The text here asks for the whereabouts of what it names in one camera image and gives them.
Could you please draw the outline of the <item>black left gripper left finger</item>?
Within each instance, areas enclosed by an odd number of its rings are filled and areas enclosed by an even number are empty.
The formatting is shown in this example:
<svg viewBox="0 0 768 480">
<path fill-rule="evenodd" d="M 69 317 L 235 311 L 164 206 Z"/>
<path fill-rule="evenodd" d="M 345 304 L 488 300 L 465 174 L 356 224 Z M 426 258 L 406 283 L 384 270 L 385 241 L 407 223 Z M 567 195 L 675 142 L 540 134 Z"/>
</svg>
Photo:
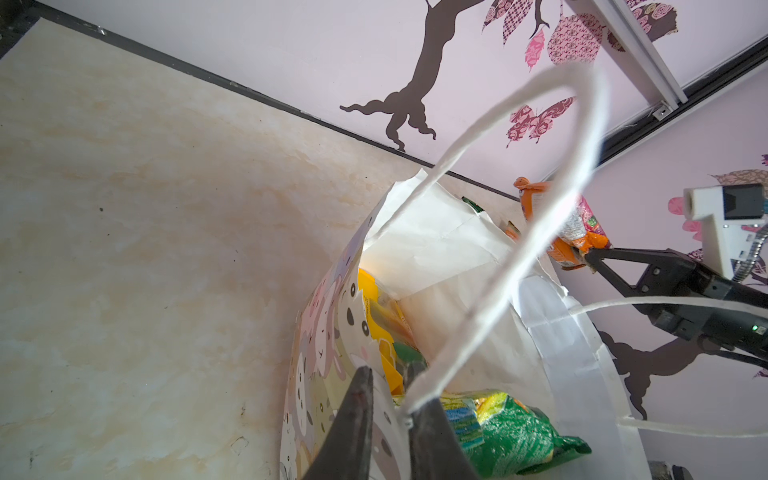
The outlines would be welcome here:
<svg viewBox="0 0 768 480">
<path fill-rule="evenodd" d="M 369 478 L 373 432 L 373 371 L 356 370 L 319 454 L 304 480 Z"/>
</svg>

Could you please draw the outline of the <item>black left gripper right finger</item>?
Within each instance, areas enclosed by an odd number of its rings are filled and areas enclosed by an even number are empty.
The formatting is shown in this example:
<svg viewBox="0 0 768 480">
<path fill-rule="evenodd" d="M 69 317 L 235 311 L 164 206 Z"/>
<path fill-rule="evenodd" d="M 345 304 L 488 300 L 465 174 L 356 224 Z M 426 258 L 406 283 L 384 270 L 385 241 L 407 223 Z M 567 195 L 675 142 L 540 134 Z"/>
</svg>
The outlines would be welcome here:
<svg viewBox="0 0 768 480">
<path fill-rule="evenodd" d="M 413 422 L 409 428 L 412 479 L 479 479 L 438 398 L 425 403 L 410 419 Z"/>
</svg>

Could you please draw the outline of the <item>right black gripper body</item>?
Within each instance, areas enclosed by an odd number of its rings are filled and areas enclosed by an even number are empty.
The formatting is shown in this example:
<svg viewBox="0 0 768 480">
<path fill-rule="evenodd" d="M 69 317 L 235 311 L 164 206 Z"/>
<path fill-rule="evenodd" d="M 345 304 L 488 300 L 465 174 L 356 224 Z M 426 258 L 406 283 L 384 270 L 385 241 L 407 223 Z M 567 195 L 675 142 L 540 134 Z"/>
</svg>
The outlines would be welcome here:
<svg viewBox="0 0 768 480">
<path fill-rule="evenodd" d="M 647 264 L 635 284 L 642 296 L 671 297 L 668 304 L 636 308 L 657 328 L 685 340 L 767 358 L 767 294 L 722 277 L 675 251 L 643 251 Z"/>
</svg>

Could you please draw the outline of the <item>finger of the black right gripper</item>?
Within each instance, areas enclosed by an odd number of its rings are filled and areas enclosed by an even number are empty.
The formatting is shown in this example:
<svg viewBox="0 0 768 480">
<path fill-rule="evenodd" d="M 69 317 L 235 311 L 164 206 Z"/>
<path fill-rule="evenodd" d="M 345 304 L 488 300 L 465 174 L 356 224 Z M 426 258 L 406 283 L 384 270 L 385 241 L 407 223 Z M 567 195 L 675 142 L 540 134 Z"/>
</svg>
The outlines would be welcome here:
<svg viewBox="0 0 768 480">
<path fill-rule="evenodd" d="M 650 296 L 660 292 L 654 278 L 644 280 L 648 268 L 653 268 L 655 255 L 648 249 L 591 249 L 585 255 L 586 263 L 599 273 L 624 297 Z M 630 284 L 618 271 L 607 264 L 608 260 L 639 264 L 643 267 L 641 277 L 635 284 Z"/>
</svg>

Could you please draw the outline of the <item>yellow-green Fox's candy bag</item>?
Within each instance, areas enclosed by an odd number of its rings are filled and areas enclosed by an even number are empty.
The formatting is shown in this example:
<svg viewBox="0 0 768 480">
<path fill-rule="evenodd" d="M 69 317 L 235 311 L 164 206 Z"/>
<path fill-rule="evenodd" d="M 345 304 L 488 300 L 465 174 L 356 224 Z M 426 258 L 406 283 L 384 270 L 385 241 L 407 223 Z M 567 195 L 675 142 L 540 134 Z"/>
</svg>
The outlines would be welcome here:
<svg viewBox="0 0 768 480">
<path fill-rule="evenodd" d="M 538 474 L 592 453 L 581 438 L 560 434 L 543 411 L 502 391 L 449 394 L 440 403 L 484 479 Z"/>
</svg>

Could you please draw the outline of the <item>Fox's fruits oval candy bag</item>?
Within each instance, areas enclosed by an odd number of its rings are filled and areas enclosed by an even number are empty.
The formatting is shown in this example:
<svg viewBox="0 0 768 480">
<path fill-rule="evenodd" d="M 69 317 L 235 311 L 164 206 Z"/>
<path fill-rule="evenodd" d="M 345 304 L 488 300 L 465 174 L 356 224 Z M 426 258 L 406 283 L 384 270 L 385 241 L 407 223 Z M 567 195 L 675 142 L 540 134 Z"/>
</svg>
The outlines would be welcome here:
<svg viewBox="0 0 768 480">
<path fill-rule="evenodd" d="M 549 190 L 549 182 L 530 182 L 518 177 L 514 186 L 519 190 L 523 215 L 534 219 L 538 206 Z M 612 244 L 584 197 L 580 197 L 566 218 L 561 230 L 550 244 L 547 254 L 563 270 L 586 266 L 585 255 L 593 249 L 608 249 Z"/>
</svg>

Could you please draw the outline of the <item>yellow snack packet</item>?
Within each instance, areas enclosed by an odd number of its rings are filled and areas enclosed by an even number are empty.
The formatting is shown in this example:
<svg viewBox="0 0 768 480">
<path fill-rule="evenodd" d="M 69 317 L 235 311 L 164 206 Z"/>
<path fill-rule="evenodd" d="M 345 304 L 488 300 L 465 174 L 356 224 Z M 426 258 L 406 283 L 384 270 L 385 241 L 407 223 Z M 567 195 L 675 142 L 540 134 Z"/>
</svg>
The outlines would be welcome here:
<svg viewBox="0 0 768 480">
<path fill-rule="evenodd" d="M 368 326 L 378 344 L 390 393 L 393 396 L 403 395 L 408 365 L 421 362 L 424 358 L 399 303 L 366 270 L 358 270 L 358 282 Z"/>
</svg>

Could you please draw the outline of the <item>white patterned paper bag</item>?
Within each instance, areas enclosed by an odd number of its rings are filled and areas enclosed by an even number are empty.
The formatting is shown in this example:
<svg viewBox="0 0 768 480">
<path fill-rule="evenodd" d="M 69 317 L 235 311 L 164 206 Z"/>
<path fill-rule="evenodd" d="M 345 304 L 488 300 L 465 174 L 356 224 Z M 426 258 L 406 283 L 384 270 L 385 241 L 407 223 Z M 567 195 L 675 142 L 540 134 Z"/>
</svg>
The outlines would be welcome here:
<svg viewBox="0 0 768 480">
<path fill-rule="evenodd" d="M 520 240 L 446 191 L 440 179 L 469 147 L 525 102 L 566 88 L 578 99 L 574 132 L 554 190 Z M 584 63 L 540 72 L 479 118 L 429 171 L 396 183 L 363 222 L 297 320 L 285 396 L 279 475 L 303 479 L 356 370 L 373 371 L 368 479 L 412 479 L 410 415 L 450 391 L 502 390 L 549 408 L 555 425 L 593 448 L 550 479 L 646 479 L 639 434 L 718 437 L 719 431 L 629 416 L 588 308 L 560 291 L 539 259 L 566 205 L 589 183 L 608 116 L 603 76 Z M 427 367 L 390 393 L 364 311 L 358 270 L 399 300 Z"/>
</svg>

